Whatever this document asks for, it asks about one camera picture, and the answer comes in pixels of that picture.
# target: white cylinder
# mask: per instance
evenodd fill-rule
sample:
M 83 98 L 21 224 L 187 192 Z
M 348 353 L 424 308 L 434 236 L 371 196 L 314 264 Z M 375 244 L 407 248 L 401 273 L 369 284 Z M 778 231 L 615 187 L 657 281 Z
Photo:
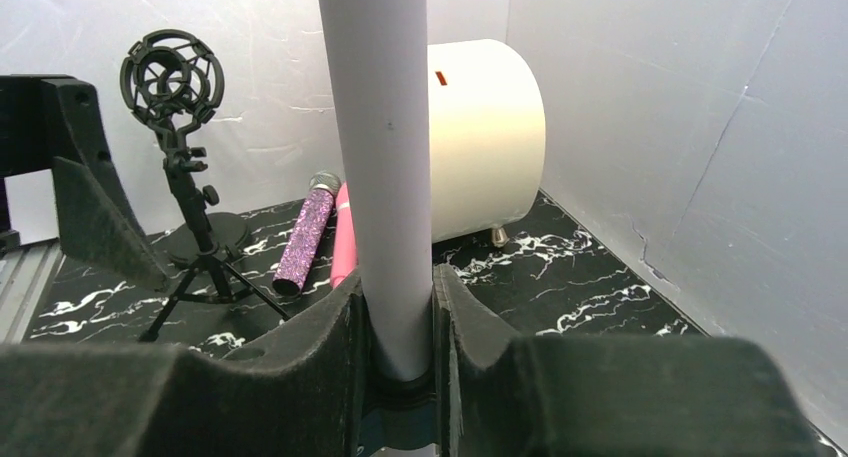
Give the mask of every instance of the white cylinder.
M 431 45 L 427 56 L 433 242 L 521 219 L 545 163 L 533 73 L 495 40 Z
M 432 360 L 427 0 L 318 0 L 377 363 Z

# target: round black base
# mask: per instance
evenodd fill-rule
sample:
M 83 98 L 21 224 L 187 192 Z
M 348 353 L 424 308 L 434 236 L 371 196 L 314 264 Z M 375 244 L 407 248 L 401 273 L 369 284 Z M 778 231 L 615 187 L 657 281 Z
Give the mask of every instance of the round black base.
M 241 216 L 216 212 L 207 217 L 212 226 L 212 241 L 218 242 L 219 249 L 223 250 L 227 246 L 241 249 L 250 241 L 250 229 Z M 165 238 L 165 253 L 178 269 L 187 269 L 197 260 L 199 252 L 194 234 L 185 224 Z

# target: microphone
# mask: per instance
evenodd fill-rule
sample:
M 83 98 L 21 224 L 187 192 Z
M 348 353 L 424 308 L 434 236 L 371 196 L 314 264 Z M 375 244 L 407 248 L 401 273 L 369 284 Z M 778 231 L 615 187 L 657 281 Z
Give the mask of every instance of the microphone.
M 303 290 L 339 187 L 339 178 L 327 171 L 318 172 L 309 181 L 309 194 L 300 209 L 292 236 L 271 283 L 281 296 L 292 298 Z
M 336 288 L 356 267 L 356 239 L 347 182 L 336 197 L 336 241 L 333 244 L 333 266 L 330 268 L 330 287 Z

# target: gray tube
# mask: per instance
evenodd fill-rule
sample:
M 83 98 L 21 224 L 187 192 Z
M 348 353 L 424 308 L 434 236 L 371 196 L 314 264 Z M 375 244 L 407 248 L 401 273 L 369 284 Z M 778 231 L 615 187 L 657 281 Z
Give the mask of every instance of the gray tube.
M 431 360 L 427 0 L 319 0 L 362 289 L 380 368 Z

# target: white drum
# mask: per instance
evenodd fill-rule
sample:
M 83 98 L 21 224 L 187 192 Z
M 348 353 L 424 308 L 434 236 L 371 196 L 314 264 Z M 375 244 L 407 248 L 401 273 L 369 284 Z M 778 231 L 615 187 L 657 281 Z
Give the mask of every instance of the white drum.
M 533 73 L 506 44 L 428 47 L 433 242 L 497 228 L 530 211 L 545 162 Z

